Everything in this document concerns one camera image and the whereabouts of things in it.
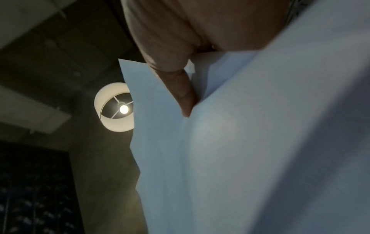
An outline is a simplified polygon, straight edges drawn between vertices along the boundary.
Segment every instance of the glowing light bulb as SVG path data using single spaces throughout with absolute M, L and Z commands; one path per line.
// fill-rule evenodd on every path
M 127 114 L 128 113 L 128 106 L 126 105 L 123 105 L 119 108 L 119 111 L 122 113 L 122 114 Z

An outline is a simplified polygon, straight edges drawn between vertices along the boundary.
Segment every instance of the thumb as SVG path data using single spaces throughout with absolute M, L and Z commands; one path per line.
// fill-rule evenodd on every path
M 188 74 L 184 70 L 175 72 L 155 71 L 155 73 L 180 105 L 182 115 L 189 117 L 193 107 L 198 102 L 198 98 Z

